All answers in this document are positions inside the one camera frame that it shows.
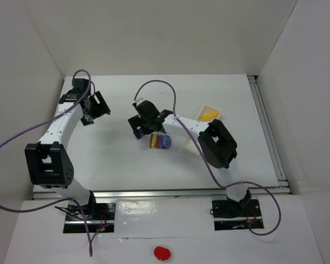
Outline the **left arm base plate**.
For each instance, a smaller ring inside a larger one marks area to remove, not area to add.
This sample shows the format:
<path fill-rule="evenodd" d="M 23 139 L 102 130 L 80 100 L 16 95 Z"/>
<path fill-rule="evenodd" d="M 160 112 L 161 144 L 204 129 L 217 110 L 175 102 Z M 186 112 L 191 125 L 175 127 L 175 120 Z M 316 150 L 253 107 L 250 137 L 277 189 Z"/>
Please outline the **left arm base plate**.
<path fill-rule="evenodd" d="M 64 234 L 86 233 L 84 219 L 76 206 L 56 206 L 55 208 L 65 213 Z M 85 213 L 88 231 L 90 233 L 113 233 L 115 212 L 115 202 L 97 203 L 93 214 L 90 212 Z"/>

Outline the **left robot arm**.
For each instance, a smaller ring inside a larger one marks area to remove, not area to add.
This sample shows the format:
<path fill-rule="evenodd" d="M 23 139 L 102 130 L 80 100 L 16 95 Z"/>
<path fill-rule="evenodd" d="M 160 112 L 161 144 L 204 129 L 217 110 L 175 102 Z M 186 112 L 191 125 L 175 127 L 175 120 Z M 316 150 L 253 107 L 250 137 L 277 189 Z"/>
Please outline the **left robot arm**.
<path fill-rule="evenodd" d="M 72 88 L 58 102 L 55 120 L 35 144 L 27 144 L 25 157 L 30 180 L 34 185 L 52 189 L 63 198 L 72 198 L 81 206 L 96 202 L 92 191 L 74 178 L 74 166 L 67 147 L 78 123 L 92 125 L 95 119 L 110 114 L 111 110 L 101 93 L 91 92 L 93 83 L 74 79 Z"/>

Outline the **brown lego brick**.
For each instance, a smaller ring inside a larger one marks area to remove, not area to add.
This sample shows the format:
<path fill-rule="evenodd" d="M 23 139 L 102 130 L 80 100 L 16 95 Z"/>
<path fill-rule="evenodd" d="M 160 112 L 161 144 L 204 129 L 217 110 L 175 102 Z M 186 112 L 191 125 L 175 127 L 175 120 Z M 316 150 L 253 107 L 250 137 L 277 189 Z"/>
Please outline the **brown lego brick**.
<path fill-rule="evenodd" d="M 153 149 L 154 147 L 155 147 L 154 135 L 151 134 L 151 137 L 150 137 L 150 148 Z"/>

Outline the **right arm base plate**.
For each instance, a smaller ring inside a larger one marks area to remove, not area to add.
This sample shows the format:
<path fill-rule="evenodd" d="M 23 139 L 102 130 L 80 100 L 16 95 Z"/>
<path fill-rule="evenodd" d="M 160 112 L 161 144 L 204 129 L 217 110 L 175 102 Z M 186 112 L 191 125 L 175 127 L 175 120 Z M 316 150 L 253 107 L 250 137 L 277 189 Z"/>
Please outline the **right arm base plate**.
<path fill-rule="evenodd" d="M 235 212 L 228 200 L 212 200 L 212 208 L 209 211 L 213 216 L 214 230 L 243 230 L 263 229 L 264 223 L 258 199 L 251 200 L 241 211 Z"/>

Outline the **pale yellow lego brick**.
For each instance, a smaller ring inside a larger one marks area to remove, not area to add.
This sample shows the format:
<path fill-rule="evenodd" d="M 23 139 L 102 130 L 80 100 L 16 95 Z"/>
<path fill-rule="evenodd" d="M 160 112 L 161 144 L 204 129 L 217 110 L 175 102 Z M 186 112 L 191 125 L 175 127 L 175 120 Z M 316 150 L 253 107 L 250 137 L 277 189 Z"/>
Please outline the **pale yellow lego brick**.
<path fill-rule="evenodd" d="M 154 134 L 154 143 L 155 143 L 154 149 L 159 148 L 159 138 L 160 138 L 160 136 L 158 134 Z"/>

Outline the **purple flower lego block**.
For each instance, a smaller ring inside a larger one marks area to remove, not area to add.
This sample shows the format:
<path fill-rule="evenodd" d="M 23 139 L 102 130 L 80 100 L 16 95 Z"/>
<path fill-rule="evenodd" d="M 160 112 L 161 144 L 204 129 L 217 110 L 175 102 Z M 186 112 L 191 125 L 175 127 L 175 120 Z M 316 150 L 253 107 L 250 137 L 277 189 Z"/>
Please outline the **purple flower lego block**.
<path fill-rule="evenodd" d="M 171 147 L 172 140 L 169 135 L 159 135 L 157 145 L 159 149 L 168 150 Z"/>

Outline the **small purple lego brick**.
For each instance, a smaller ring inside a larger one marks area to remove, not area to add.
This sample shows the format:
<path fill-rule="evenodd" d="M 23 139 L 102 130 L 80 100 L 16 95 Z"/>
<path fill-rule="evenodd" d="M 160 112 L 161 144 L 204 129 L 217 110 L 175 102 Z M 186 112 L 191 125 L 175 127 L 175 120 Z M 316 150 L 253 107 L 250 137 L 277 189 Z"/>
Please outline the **small purple lego brick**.
<path fill-rule="evenodd" d="M 143 136 L 146 135 L 142 129 L 136 129 L 135 131 L 133 131 L 133 133 L 137 140 L 141 139 Z"/>

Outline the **yellow lego plate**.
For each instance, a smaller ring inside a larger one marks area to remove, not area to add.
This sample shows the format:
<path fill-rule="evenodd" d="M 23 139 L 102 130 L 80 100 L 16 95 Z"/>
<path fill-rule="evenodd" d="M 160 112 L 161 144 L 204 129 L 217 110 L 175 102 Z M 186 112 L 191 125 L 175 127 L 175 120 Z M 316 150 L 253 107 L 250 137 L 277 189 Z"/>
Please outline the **yellow lego plate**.
<path fill-rule="evenodd" d="M 200 116 L 199 120 L 203 121 L 203 122 L 209 122 L 211 120 L 216 119 L 218 116 L 219 116 L 219 111 L 213 111 L 213 112 Z"/>

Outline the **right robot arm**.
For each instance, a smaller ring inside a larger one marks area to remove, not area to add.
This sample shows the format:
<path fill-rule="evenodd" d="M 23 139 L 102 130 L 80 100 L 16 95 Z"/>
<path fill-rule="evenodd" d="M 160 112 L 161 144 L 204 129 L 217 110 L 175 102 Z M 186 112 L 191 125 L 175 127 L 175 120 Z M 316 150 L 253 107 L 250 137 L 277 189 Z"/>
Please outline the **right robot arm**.
<path fill-rule="evenodd" d="M 238 170 L 237 143 L 220 120 L 204 122 L 180 117 L 166 109 L 160 112 L 148 100 L 135 101 L 133 107 L 137 115 L 129 118 L 128 122 L 137 139 L 154 132 L 190 138 L 210 173 L 215 168 L 221 179 L 226 181 L 222 184 L 213 179 L 220 188 L 226 189 L 229 206 L 227 216 L 234 218 L 245 210 L 251 193 Z"/>

